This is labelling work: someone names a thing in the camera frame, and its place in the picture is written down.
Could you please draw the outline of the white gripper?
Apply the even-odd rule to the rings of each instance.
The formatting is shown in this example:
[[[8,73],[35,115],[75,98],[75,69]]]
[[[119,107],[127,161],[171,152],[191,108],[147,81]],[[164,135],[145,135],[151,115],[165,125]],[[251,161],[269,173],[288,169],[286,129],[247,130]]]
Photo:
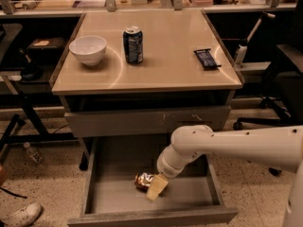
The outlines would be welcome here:
[[[151,187],[147,191],[147,199],[155,201],[168,185],[167,178],[177,177],[189,163],[189,160],[188,153],[178,152],[172,145],[166,147],[158,157],[156,166],[160,174],[153,176]]]

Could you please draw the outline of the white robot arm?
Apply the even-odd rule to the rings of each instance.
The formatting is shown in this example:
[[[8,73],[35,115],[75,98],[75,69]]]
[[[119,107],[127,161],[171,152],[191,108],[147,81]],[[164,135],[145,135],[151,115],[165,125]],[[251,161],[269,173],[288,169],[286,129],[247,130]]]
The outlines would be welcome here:
[[[176,129],[157,160],[147,198],[155,200],[170,179],[203,154],[235,159],[293,172],[294,183],[282,227],[303,225],[303,127],[277,127],[246,131],[213,131],[207,125]]]

